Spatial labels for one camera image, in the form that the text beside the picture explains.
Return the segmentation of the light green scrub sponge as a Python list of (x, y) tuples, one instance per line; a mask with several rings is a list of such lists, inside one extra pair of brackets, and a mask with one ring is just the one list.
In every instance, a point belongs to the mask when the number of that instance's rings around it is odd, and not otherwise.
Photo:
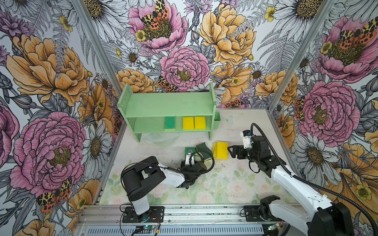
[(176, 130), (176, 118), (175, 117), (165, 117), (165, 119), (164, 119), (164, 130), (165, 131)]

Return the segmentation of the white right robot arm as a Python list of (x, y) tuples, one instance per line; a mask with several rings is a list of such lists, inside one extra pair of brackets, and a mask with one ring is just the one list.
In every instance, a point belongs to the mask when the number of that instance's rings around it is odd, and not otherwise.
[(307, 236), (354, 235), (350, 211), (344, 204), (332, 202), (300, 179), (263, 136), (242, 135), (242, 139), (242, 145), (227, 148), (231, 157), (255, 163), (259, 171), (283, 187), (302, 207), (292, 207), (271, 195), (260, 200), (257, 212), (261, 219), (281, 219)]

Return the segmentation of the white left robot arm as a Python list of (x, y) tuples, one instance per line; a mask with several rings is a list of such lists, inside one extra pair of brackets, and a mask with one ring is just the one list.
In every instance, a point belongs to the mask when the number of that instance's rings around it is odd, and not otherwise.
[(125, 167), (120, 179), (135, 214), (142, 217), (151, 212), (147, 195), (158, 185), (168, 184), (176, 188), (188, 188), (213, 167), (207, 168), (204, 162), (198, 161), (175, 169), (164, 166), (156, 157), (150, 156)]

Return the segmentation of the small yellow sponge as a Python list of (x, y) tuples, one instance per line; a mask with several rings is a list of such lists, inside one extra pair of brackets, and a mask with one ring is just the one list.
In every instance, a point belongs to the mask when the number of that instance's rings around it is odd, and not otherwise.
[(183, 130), (194, 130), (195, 119), (194, 117), (183, 117)]

